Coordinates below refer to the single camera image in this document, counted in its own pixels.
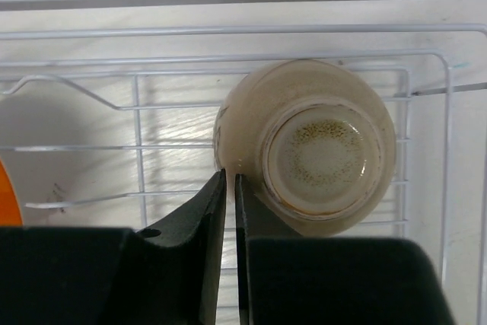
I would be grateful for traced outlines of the white orange bowl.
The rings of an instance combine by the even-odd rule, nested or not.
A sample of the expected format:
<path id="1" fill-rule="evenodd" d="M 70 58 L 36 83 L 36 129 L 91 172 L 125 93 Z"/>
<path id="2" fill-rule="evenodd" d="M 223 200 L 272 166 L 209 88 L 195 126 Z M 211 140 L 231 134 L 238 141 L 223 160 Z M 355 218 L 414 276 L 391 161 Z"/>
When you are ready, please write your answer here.
<path id="1" fill-rule="evenodd" d="M 110 143 L 116 111 L 88 97 L 27 91 L 1 98 L 1 163 L 14 208 L 29 226 L 100 226 L 91 205 L 61 202 L 94 197 L 101 147 Z"/>

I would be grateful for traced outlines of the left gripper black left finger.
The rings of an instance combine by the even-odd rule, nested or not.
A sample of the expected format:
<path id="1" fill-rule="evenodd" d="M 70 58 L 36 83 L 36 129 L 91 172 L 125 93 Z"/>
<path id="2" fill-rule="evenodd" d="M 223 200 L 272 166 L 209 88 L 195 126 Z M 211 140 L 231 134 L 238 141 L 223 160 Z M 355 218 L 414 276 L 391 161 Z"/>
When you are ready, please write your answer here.
<path id="1" fill-rule="evenodd" d="M 215 173 L 160 221 L 1 230 L 3 324 L 213 324 L 226 209 Z"/>

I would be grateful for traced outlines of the cream bowl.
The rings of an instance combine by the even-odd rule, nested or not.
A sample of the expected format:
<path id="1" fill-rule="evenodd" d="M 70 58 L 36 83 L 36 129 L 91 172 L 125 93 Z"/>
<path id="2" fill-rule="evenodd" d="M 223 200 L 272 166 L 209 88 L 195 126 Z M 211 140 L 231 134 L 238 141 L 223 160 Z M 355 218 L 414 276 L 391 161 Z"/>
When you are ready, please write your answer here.
<path id="1" fill-rule="evenodd" d="M 315 59 L 256 70 L 219 108 L 215 164 L 247 178 L 263 204 L 304 236 L 326 237 L 370 215 L 395 173 L 396 133 L 377 92 Z"/>

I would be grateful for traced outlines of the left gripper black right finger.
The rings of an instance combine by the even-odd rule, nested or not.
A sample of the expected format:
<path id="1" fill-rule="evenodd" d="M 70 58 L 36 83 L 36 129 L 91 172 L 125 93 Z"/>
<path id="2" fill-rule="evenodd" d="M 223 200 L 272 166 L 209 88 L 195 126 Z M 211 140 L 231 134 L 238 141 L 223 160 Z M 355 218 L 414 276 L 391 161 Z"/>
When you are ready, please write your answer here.
<path id="1" fill-rule="evenodd" d="M 242 324 L 452 324 L 419 245 L 386 237 L 303 237 L 235 178 Z"/>

